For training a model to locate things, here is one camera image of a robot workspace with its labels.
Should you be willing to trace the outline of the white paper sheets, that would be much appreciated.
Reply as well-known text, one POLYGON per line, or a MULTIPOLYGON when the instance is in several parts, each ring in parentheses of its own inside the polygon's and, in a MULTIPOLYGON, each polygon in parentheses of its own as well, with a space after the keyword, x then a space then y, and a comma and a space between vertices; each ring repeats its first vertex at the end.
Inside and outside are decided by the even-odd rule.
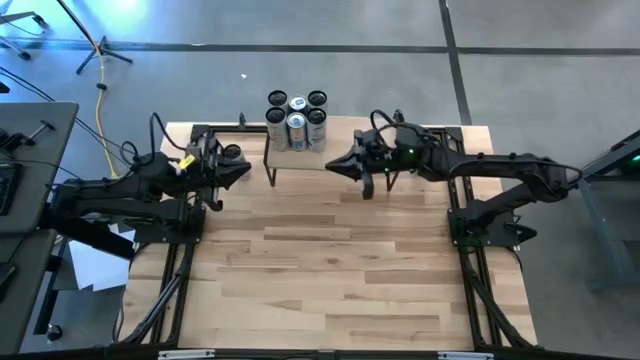
POLYGON ((97 292, 127 284, 130 260, 102 252, 76 240, 69 243, 69 249, 80 290, 91 287, 97 292))

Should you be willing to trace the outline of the white Celsius Arctic can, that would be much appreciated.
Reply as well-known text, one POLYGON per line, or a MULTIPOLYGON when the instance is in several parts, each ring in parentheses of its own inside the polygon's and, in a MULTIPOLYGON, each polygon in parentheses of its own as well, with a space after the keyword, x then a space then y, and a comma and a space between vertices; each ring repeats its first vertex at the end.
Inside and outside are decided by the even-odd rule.
POLYGON ((320 108, 311 109, 306 118, 308 148, 313 152, 323 152, 326 146, 327 115, 320 108))

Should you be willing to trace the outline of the wooden shelf black metal frame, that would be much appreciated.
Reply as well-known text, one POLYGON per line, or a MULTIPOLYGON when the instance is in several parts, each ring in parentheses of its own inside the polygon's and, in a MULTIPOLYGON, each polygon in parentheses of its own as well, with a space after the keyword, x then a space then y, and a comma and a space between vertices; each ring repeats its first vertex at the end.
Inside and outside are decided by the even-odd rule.
POLYGON ((327 119, 326 147, 323 152, 305 150, 276 151, 270 137, 267 137, 263 164, 272 187, 276 185, 279 169, 287 170, 325 170, 325 164, 346 154, 353 144, 355 130, 369 130, 368 117, 329 116, 327 119))

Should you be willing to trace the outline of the black tripod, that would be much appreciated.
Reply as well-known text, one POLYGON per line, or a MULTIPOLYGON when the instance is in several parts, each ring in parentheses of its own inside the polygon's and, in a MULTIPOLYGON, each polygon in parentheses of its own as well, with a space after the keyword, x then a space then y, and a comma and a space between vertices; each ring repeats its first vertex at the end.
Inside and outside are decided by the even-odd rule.
POLYGON ((133 60, 126 56, 120 55, 109 48, 107 38, 103 36, 99 41, 95 41, 91 36, 88 29, 83 25, 83 23, 77 18, 77 16, 73 13, 73 11, 66 5, 64 0, 55 0, 58 5, 63 9, 66 15, 71 19, 74 25, 80 30, 83 36, 87 39, 87 41, 91 44, 92 50, 90 54, 85 58, 85 60, 80 64, 80 66, 76 69, 76 74, 80 75, 85 67, 89 64, 91 59, 94 56, 97 56, 100 63, 103 63, 105 56, 110 56, 116 58, 118 60, 124 61, 126 63, 132 64, 133 60))

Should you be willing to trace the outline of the grey stand legs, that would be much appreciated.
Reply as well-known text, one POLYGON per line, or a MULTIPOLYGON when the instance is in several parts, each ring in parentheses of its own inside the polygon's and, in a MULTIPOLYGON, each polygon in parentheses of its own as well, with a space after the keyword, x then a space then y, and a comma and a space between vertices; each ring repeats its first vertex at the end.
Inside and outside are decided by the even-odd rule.
MULTIPOLYGON (((16 14, 9 14, 9 15, 2 15, 0 13, 0 25, 11 25, 14 26, 14 22, 23 18, 31 18, 36 24, 38 24, 43 31, 41 33, 39 33, 39 35, 45 34, 46 31, 45 29, 47 28, 48 24, 46 23, 46 21, 36 12, 30 11, 30 12, 22 12, 22 13, 16 13, 16 14)), ((9 39, 3 37, 0 35, 0 45, 6 46, 12 50, 14 50, 15 52, 18 53, 18 56, 23 59, 23 60, 30 60, 31 59, 31 55, 25 51, 24 49, 22 49, 21 47, 19 47, 17 44, 13 43, 12 41, 10 41, 9 39)))

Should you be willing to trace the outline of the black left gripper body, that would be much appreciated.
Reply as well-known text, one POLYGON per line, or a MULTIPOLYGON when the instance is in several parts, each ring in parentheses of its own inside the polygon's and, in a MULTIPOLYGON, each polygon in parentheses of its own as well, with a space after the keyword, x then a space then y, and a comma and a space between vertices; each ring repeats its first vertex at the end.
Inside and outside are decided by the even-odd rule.
POLYGON ((186 146, 184 158, 192 154, 196 160, 187 169, 181 170, 183 192, 201 192, 207 187, 217 187, 214 175, 218 147, 219 141, 213 134, 203 134, 186 146))

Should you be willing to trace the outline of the grey metal table frame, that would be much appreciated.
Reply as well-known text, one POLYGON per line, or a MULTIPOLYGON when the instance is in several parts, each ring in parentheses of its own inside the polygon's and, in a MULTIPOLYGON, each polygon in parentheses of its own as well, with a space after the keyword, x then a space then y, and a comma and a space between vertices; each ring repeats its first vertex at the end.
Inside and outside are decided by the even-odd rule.
POLYGON ((640 129, 581 170, 570 188, 584 201, 606 264, 606 274, 592 280, 590 290, 640 287, 640 129))

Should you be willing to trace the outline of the silver bracket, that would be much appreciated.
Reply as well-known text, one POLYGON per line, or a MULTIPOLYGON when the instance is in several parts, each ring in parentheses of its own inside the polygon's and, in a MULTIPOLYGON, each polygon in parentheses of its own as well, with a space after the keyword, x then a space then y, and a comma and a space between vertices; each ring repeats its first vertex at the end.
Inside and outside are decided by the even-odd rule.
POLYGON ((175 349, 160 351, 157 360, 206 360, 215 357, 214 349, 175 349))
POLYGON ((437 355, 438 360, 495 360, 492 353, 441 351, 437 355))

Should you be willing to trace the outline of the black clamp tool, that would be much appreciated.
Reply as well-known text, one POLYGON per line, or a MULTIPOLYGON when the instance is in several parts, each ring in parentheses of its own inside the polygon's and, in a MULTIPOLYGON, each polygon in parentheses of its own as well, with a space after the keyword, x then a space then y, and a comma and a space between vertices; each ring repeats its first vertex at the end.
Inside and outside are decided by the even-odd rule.
POLYGON ((40 127, 29 135, 25 135, 20 132, 9 134, 6 130, 0 128, 0 150, 6 153, 12 153, 21 146, 33 146, 36 144, 35 138, 39 134, 45 130, 56 130, 53 124, 45 120, 41 120, 40 123, 40 127))

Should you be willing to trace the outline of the black keyboard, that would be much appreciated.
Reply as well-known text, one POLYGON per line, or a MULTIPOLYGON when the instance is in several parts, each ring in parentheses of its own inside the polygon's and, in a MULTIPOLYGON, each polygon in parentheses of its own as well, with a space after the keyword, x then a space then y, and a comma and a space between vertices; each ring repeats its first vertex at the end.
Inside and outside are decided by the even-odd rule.
POLYGON ((9 213, 23 166, 17 163, 0 163, 0 216, 9 213))

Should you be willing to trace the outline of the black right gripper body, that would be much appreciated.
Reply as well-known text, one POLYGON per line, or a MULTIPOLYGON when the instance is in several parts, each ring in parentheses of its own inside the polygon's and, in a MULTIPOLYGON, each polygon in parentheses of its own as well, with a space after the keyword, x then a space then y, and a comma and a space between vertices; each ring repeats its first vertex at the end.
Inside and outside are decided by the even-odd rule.
POLYGON ((434 137, 420 126, 397 126, 393 145, 375 129, 354 132, 358 168, 370 174, 418 170, 430 155, 434 137))

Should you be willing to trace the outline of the black beam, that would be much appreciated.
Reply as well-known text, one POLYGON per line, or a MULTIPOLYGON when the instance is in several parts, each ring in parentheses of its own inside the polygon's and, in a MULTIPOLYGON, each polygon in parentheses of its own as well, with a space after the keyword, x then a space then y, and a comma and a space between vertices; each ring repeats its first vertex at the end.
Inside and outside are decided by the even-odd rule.
POLYGON ((55 230, 61 235, 122 259, 132 260, 135 254, 131 241, 112 233, 108 228, 81 218, 55 213, 48 206, 43 209, 38 226, 41 229, 55 230))

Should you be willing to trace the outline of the grey desk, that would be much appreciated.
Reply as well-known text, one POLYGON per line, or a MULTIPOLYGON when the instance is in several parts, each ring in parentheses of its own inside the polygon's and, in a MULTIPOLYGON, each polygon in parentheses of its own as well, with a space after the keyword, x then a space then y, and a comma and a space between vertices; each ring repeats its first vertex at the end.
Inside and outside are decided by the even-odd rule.
POLYGON ((0 133, 21 136, 17 146, 0 142, 0 166, 21 166, 10 206, 0 212, 0 234, 36 229, 78 110, 74 102, 0 103, 0 133))
POLYGON ((0 355, 20 349, 56 236, 0 236, 0 355))

